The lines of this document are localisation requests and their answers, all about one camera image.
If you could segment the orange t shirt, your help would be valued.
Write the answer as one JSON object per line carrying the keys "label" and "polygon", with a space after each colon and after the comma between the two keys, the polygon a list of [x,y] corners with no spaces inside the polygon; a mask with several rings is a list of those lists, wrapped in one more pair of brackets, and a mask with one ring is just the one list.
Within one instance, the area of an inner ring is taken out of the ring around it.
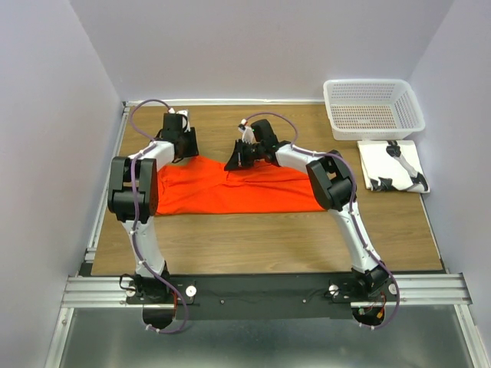
{"label": "orange t shirt", "polygon": [[203,156],[158,172],[157,214],[320,212],[308,176],[264,161],[251,169],[224,170]]}

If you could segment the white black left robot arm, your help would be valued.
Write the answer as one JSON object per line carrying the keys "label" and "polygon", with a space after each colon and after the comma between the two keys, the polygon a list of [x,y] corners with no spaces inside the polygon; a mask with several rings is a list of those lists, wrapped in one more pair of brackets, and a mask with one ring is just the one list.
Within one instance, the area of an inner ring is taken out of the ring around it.
{"label": "white black left robot arm", "polygon": [[189,111],[171,110],[163,115],[162,128],[147,146],[111,161],[107,207],[130,239],[135,275],[127,292],[135,297],[146,297],[154,303],[169,296],[182,299],[169,283],[170,274],[157,241],[154,217],[159,205],[158,173],[164,166],[198,154]]}

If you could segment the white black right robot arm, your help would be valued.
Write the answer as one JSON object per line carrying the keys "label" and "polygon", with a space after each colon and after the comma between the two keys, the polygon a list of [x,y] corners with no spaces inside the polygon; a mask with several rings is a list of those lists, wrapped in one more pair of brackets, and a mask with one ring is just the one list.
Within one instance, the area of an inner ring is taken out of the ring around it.
{"label": "white black right robot arm", "polygon": [[350,166],[335,150],[320,153],[280,141],[266,119],[238,125],[242,137],[235,141],[226,171],[249,169],[263,160],[277,167],[308,175],[315,201],[334,218],[351,257],[354,277],[349,287],[368,301],[390,281],[390,272],[369,239],[358,208],[357,185]]}

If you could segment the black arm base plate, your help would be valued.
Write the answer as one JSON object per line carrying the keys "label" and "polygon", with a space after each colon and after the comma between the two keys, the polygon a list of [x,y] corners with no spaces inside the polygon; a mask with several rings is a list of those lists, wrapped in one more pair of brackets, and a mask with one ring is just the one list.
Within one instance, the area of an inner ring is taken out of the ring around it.
{"label": "black arm base plate", "polygon": [[140,306],[146,327],[180,331],[189,320],[354,320],[376,330],[389,324],[401,303],[391,278],[369,283],[352,273],[167,275],[123,274],[126,302]]}

